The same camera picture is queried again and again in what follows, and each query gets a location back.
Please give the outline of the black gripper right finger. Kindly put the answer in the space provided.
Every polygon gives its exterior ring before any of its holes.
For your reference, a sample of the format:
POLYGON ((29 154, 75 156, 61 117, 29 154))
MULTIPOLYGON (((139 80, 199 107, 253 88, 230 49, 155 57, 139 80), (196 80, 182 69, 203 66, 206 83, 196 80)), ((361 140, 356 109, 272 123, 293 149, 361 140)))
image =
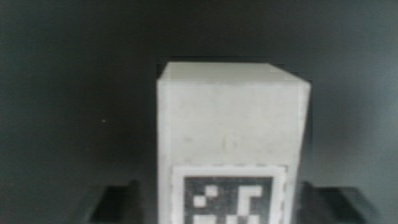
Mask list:
POLYGON ((301 184, 295 224, 381 224, 377 208, 356 187, 301 184))

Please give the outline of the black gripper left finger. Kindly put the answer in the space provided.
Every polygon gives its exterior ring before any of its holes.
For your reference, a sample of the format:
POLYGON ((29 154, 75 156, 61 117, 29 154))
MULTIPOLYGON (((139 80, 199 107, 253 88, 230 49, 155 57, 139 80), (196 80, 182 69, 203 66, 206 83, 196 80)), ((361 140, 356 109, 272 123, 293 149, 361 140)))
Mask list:
POLYGON ((89 215, 89 224, 142 224, 141 182, 109 185, 89 215))

